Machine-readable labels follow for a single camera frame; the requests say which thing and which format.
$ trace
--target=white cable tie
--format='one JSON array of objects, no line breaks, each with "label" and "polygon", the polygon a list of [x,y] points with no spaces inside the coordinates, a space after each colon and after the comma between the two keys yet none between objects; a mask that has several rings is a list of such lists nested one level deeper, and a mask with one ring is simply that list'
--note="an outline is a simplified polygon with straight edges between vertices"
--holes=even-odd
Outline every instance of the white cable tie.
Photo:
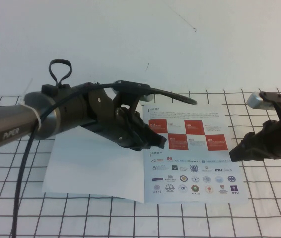
[{"label": "white cable tie", "polygon": [[37,120],[38,120],[38,125],[39,125],[39,126],[38,126],[38,131],[39,131],[40,128],[41,128],[41,119],[40,119],[40,116],[39,116],[37,110],[34,109],[33,107],[31,107],[31,106],[25,104],[25,101],[24,101],[24,100],[20,101],[19,104],[20,104],[20,105],[23,105],[24,107],[30,108],[30,109],[33,110],[33,112],[36,114],[36,117],[37,117]]}]

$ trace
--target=black strap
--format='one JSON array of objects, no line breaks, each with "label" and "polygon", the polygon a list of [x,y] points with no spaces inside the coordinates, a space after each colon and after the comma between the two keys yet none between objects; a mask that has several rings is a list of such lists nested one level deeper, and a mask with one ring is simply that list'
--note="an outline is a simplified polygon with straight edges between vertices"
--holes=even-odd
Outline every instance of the black strap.
[{"label": "black strap", "polygon": [[[65,65],[67,65],[67,66],[70,67],[69,72],[68,72],[65,76],[63,76],[63,78],[59,81],[59,83],[58,83],[58,81],[57,81],[57,78],[55,77],[55,75],[52,73],[52,70],[51,70],[51,66],[52,66],[53,64],[55,64],[55,63],[65,64]],[[63,80],[65,80],[66,78],[68,78],[68,77],[72,74],[72,65],[71,65],[70,61],[68,61],[68,60],[66,60],[66,59],[54,59],[54,60],[52,60],[52,61],[50,62],[50,64],[49,64],[49,73],[50,73],[51,77],[55,80],[56,86],[60,87],[60,86],[61,86],[61,82],[62,82]]]}]

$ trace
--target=white grid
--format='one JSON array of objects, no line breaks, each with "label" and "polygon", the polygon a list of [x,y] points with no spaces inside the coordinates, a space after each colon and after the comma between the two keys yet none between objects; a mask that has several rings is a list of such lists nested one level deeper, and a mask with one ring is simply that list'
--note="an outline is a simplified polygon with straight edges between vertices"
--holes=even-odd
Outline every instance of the white grid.
[{"label": "white grid", "polygon": [[[246,133],[261,130],[264,121],[277,118],[273,111],[247,107],[250,91],[182,94],[199,105],[222,104],[235,144]],[[17,101],[18,97],[0,97],[0,106]],[[155,102],[178,103],[160,95]],[[34,141],[29,154],[21,190],[19,238],[281,237],[281,159],[238,162],[249,192],[246,205],[140,204],[106,196],[42,193],[53,142]],[[10,237],[15,185],[26,143],[24,137],[0,148],[0,238]]]}]

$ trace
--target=white wall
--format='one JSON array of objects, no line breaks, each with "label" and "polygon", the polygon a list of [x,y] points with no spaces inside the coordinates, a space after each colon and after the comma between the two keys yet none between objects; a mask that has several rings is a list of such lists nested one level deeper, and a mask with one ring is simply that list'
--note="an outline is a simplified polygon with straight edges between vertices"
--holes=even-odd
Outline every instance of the white wall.
[{"label": "white wall", "polygon": [[54,58],[73,86],[281,86],[281,0],[0,0],[0,95],[53,83]]}]

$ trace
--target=red block on paper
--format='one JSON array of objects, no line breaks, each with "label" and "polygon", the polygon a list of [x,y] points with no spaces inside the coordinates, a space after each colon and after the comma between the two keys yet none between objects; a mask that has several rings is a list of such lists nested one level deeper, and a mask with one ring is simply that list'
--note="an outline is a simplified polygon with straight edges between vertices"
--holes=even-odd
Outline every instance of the red block on paper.
[{"label": "red block on paper", "polygon": [[206,135],[208,150],[228,150],[224,135]]},{"label": "red block on paper", "polygon": [[149,120],[149,127],[156,133],[168,133],[166,119]]},{"label": "red block on paper", "polygon": [[168,141],[171,150],[188,150],[187,135],[168,134]]},{"label": "red block on paper", "polygon": [[204,126],[202,120],[185,120],[185,128],[187,135],[204,135]]}]

